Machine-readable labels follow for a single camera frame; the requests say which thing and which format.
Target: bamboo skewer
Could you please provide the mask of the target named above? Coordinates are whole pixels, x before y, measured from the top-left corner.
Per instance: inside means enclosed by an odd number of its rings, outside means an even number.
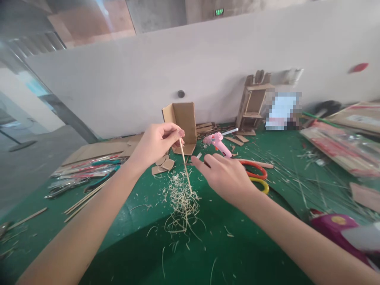
[[[190,185],[189,173],[187,172],[186,160],[185,160],[185,154],[183,153],[182,139],[179,139],[179,145],[181,146],[181,153],[182,153],[182,158],[183,158],[183,165],[185,166],[185,172],[186,172],[187,182],[189,183],[189,189],[190,189],[190,192],[191,192],[191,191],[192,191],[192,188],[191,188],[191,185]]]
[[[21,221],[15,223],[14,225],[10,226],[10,227],[7,229],[7,231],[9,231],[9,230],[11,230],[11,229],[13,229],[13,228],[15,228],[15,227],[21,225],[22,223],[26,222],[27,220],[30,220],[31,218],[34,218],[35,216],[38,216],[38,215],[41,214],[42,212],[45,212],[47,209],[48,209],[47,207],[46,207],[46,208],[43,208],[42,210],[39,210],[38,212],[34,213],[33,215],[30,215],[29,217],[27,217],[27,218],[25,218],[25,219],[23,219],[23,220],[21,220]]]
[[[74,209],[78,208],[78,206],[80,204],[82,204],[84,201],[86,201],[87,199],[89,199],[91,196],[95,195],[103,186],[104,184],[106,184],[106,182],[104,182],[103,184],[99,185],[97,188],[95,188],[90,194],[84,196],[81,200],[79,200],[77,203],[75,203],[73,206],[71,206],[70,208],[68,208],[64,213],[66,215],[70,214],[72,211],[74,211]]]
[[[92,196],[91,197],[91,199],[89,199],[87,202],[85,202],[82,206],[80,206],[80,208],[78,209],[78,210],[76,210],[71,216],[69,216],[64,222],[66,223],[66,222],[68,222],[69,220],[71,220],[76,214],[78,214],[78,212],[80,211],[80,210],[82,210],[83,208],[84,208],[84,206],[86,206],[93,198],[95,197],[95,195],[94,196]]]

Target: orange scissors handle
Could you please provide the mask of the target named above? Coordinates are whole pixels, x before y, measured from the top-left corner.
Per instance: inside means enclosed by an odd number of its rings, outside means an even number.
[[[250,162],[250,161],[241,161],[241,160],[240,160],[240,163],[243,164],[243,165],[253,166],[253,167],[257,168],[258,170],[260,170],[261,173],[262,173],[262,175],[257,175],[257,174],[253,174],[253,173],[251,173],[249,171],[246,171],[249,177],[254,177],[254,178],[258,178],[258,179],[262,179],[262,180],[267,179],[268,173],[260,165],[258,165],[256,163],[253,163],[253,162]]]

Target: hot glue gun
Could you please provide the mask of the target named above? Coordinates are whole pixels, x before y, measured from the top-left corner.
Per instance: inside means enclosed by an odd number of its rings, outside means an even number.
[[[224,135],[228,135],[230,133],[236,132],[239,129],[233,129],[231,131],[227,131],[225,133],[215,133],[213,135],[209,135],[203,139],[203,143],[205,144],[213,144],[216,150],[220,150],[224,157],[231,158],[232,154],[230,150],[222,143],[222,139]]]

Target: green exit sign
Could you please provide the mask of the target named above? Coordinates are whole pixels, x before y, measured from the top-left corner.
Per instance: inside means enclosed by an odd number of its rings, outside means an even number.
[[[221,16],[223,14],[224,14],[224,9],[215,10],[215,13],[214,13],[215,16]]]

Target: scissors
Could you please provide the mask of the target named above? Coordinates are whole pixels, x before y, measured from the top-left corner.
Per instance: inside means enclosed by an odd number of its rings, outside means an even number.
[[[257,174],[254,174],[250,171],[248,171],[247,169],[245,169],[245,171],[247,172],[248,176],[249,176],[249,179],[252,181],[252,182],[259,182],[260,184],[262,184],[264,186],[264,190],[262,190],[261,192],[263,192],[264,194],[268,195],[269,193],[269,185],[268,183],[266,183],[264,181],[264,179],[267,179],[268,177],[268,173],[266,172],[266,170],[264,168],[262,168],[260,165],[254,163],[254,162],[251,162],[251,161],[247,161],[247,160],[239,160],[239,162],[244,166],[244,165],[249,165],[249,166],[253,166],[254,168],[257,168],[258,170],[261,171],[261,175],[257,175]]]

